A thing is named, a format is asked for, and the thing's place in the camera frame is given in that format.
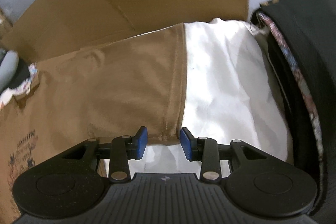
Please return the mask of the brown t-shirt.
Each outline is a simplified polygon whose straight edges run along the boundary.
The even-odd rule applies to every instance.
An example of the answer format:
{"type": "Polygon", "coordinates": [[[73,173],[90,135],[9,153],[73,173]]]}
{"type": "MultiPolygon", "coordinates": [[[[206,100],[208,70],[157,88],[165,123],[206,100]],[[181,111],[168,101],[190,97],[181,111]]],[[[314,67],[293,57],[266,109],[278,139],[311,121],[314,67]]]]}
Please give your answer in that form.
{"type": "Polygon", "coordinates": [[[89,138],[148,130],[153,144],[178,140],[186,97],[185,25],[38,62],[27,95],[1,110],[1,223],[19,217],[15,179],[89,138]]]}

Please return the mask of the cream bear print blanket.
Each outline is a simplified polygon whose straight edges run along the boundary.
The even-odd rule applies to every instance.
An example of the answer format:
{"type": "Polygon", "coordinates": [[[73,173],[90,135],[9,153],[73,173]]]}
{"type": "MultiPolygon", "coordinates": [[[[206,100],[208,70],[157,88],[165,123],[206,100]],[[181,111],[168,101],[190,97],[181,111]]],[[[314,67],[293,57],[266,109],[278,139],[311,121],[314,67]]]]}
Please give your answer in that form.
{"type": "Polygon", "coordinates": [[[251,24],[215,18],[185,24],[187,89],[182,124],[196,137],[243,140],[292,162],[280,87],[251,24]]]}

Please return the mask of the black cloth under neck pillow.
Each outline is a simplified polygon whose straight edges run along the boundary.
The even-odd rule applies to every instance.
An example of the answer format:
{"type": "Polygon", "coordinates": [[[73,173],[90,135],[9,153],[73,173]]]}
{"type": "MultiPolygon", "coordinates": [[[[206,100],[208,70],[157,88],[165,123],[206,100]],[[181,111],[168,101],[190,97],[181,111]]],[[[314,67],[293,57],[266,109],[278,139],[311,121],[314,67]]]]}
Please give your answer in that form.
{"type": "Polygon", "coordinates": [[[29,66],[24,60],[19,59],[17,71],[15,72],[15,75],[10,81],[8,88],[16,89],[23,83],[23,81],[25,81],[28,78],[30,78],[29,66]]]}

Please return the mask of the pastel patterned cloth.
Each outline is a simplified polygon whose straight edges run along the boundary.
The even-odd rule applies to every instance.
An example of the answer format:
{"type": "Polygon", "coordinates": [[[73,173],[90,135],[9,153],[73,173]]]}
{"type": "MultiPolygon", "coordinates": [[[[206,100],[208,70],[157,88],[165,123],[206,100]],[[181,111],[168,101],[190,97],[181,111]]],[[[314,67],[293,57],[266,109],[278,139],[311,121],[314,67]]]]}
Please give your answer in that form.
{"type": "Polygon", "coordinates": [[[27,95],[30,92],[31,84],[37,76],[37,64],[32,63],[28,66],[29,76],[23,80],[17,87],[7,88],[1,93],[1,109],[3,109],[15,96],[27,95]]]}

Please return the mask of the blue-grey neck pillow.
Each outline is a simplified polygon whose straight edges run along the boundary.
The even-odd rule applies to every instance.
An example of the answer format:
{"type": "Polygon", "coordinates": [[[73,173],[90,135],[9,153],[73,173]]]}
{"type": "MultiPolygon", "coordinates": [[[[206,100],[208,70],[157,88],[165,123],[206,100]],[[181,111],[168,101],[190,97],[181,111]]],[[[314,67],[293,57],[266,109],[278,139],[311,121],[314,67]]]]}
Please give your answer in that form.
{"type": "Polygon", "coordinates": [[[14,77],[19,63],[19,56],[15,51],[1,50],[1,92],[14,77]]]}

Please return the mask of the black folded garment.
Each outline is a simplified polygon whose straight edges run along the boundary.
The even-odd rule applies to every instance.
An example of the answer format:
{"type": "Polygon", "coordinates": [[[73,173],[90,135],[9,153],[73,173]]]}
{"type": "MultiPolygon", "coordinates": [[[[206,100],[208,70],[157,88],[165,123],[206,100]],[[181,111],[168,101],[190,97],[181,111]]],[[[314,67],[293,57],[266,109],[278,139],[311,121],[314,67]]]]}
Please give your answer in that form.
{"type": "Polygon", "coordinates": [[[285,101],[296,167],[318,186],[313,216],[335,221],[335,0],[270,0],[251,21],[269,31],[268,55],[285,101]]]}

